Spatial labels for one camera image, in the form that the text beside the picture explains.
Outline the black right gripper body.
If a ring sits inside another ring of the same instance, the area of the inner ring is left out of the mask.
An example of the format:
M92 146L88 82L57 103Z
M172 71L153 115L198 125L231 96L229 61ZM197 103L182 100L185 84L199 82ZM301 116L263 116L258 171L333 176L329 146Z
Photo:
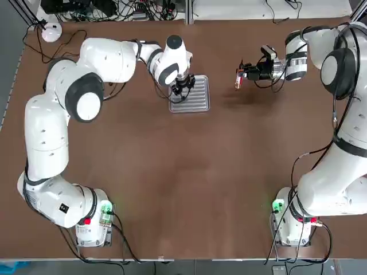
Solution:
M258 77L257 80L272 80L273 76L273 68L274 68L274 61L261 58L256 64L258 70Z

